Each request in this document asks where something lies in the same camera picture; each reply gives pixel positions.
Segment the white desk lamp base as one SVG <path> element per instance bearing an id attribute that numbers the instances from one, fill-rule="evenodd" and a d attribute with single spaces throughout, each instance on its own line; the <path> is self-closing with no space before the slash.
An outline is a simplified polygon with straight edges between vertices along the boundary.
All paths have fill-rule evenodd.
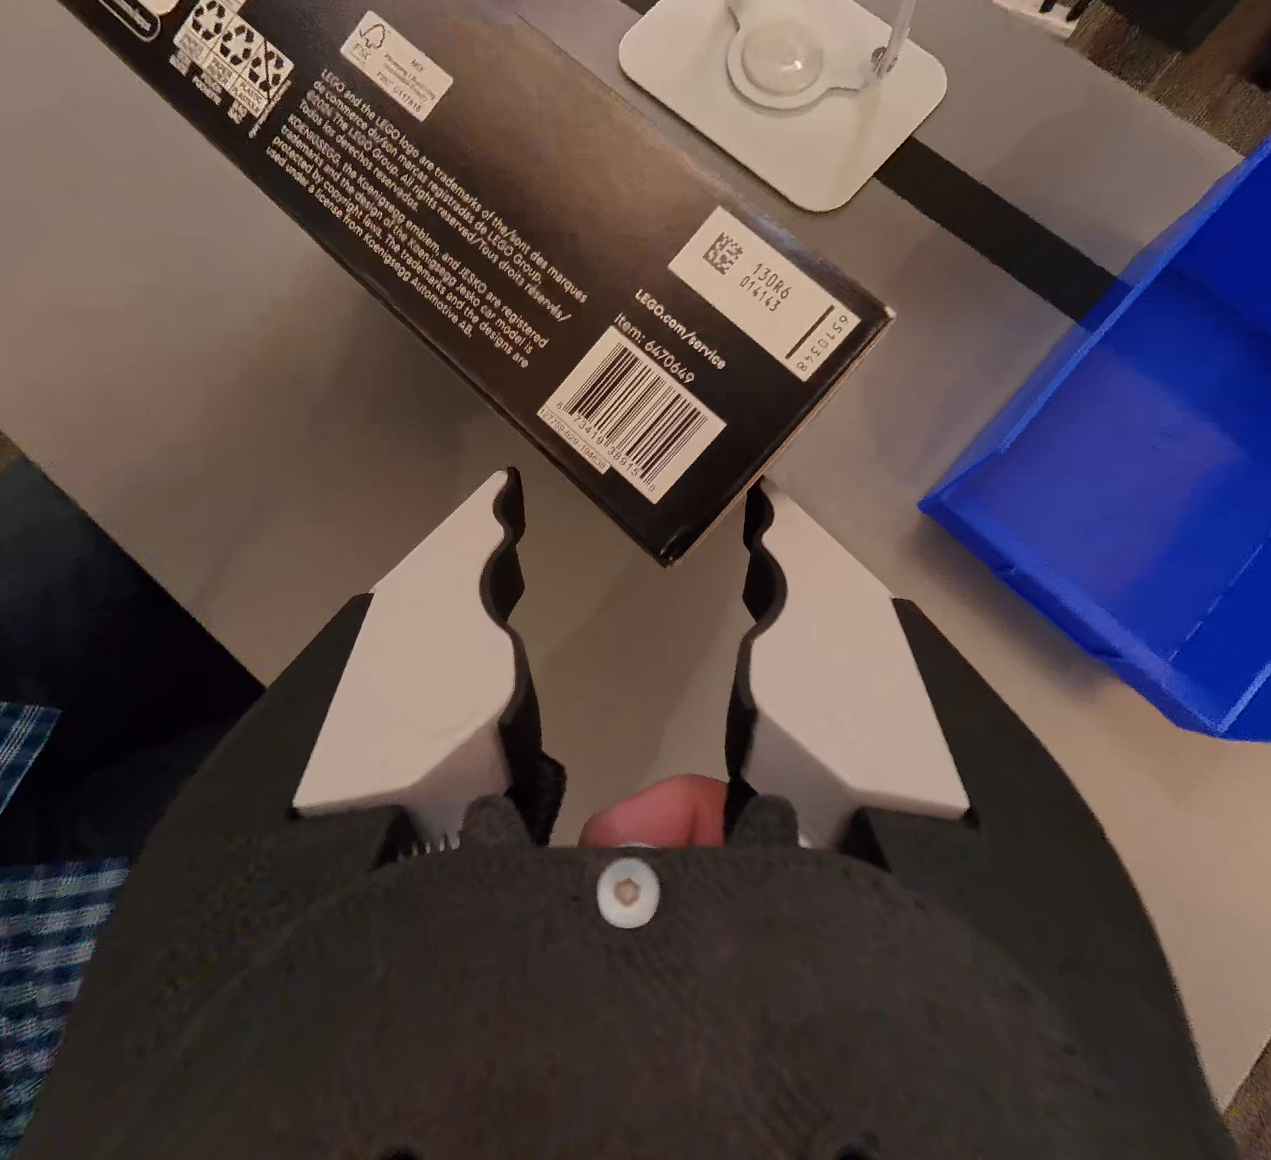
<path id="1" fill-rule="evenodd" d="M 934 114 L 942 63 L 855 0 L 659 0 L 620 42 L 627 80 L 793 206 L 846 206 Z"/>

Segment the dark cloth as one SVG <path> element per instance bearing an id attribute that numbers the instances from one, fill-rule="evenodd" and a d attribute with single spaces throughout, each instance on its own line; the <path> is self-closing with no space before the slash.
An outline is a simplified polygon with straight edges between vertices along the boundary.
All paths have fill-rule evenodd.
<path id="1" fill-rule="evenodd" d="M 2 466 L 2 701 L 57 712 L 2 867 L 134 861 L 264 686 L 36 464 Z"/>

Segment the blue plastic bin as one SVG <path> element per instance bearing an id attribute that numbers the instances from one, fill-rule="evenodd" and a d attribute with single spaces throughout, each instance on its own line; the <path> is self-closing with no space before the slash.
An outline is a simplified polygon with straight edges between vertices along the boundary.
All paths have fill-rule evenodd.
<path id="1" fill-rule="evenodd" d="M 1269 743 L 1269 142 L 919 501 L 1169 722 Z"/>

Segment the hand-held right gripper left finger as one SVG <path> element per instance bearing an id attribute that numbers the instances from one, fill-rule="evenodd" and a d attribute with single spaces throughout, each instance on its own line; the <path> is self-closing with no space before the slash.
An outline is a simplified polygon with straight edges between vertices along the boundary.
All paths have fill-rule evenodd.
<path id="1" fill-rule="evenodd" d="M 493 473 L 377 582 L 292 808 L 395 807 L 426 848 L 458 848 L 469 807 L 531 791 L 542 720 L 525 646 L 516 469 Z"/>

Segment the person's right hand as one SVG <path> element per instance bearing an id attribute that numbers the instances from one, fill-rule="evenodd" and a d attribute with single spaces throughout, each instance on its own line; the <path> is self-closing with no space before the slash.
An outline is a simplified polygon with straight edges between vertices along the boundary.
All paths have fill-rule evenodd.
<path id="1" fill-rule="evenodd" d="M 725 842 L 727 782 L 678 775 L 597 812 L 586 822 L 578 846 L 716 848 Z"/>

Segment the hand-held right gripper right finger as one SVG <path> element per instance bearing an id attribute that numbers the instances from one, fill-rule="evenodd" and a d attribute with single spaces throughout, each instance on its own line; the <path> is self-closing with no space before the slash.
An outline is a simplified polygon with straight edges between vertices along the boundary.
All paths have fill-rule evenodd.
<path id="1" fill-rule="evenodd" d="M 734 801 L 785 801 L 813 850 L 836 850 L 861 808 L 962 822 L 972 803 L 889 588 L 770 479 L 746 500 L 744 543 Z"/>

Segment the black lego set box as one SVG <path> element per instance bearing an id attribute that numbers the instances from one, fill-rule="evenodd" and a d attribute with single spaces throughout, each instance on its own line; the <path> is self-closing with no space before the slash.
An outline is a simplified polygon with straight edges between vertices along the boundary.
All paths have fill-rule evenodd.
<path id="1" fill-rule="evenodd" d="M 661 566 L 891 313 L 499 0 L 58 0 Z"/>

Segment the plaid shirt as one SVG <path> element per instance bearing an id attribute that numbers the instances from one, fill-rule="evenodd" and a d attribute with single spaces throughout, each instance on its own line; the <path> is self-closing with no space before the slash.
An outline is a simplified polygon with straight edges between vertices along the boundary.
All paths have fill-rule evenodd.
<path id="1" fill-rule="evenodd" d="M 32 1121 L 132 861 L 75 835 L 60 711 L 2 703 L 2 1157 Z"/>

